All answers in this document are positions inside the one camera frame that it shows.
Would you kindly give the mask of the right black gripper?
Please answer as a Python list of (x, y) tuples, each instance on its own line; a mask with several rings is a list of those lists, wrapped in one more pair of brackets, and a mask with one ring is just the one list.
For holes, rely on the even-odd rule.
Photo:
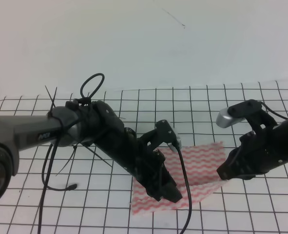
[(250, 180), (278, 167), (278, 159), (268, 146), (266, 135), (249, 132), (239, 138), (241, 145), (233, 149), (217, 169), (222, 180)]

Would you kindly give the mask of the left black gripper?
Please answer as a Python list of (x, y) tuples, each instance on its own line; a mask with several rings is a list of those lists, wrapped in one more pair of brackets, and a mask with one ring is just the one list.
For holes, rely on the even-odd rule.
[(182, 194), (170, 175), (160, 150), (149, 151), (132, 129), (108, 131), (95, 140), (95, 145), (125, 168), (156, 201), (178, 202)]

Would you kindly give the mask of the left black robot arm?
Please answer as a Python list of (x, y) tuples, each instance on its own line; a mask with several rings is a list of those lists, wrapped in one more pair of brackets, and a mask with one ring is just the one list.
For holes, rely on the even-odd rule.
[(158, 149), (162, 143), (172, 150), (181, 146), (171, 125), (160, 120), (153, 130), (137, 137), (100, 100), (85, 106), (68, 101), (46, 116), (0, 116), (0, 198), (18, 172), (20, 151), (48, 142), (59, 147), (94, 144), (130, 173), (150, 197), (173, 203), (182, 198)]

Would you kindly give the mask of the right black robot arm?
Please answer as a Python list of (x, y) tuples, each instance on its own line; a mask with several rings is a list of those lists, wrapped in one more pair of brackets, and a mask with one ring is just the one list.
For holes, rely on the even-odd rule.
[(258, 133), (246, 133), (239, 140), (240, 147), (216, 170), (222, 180), (250, 180), (288, 163), (288, 119)]

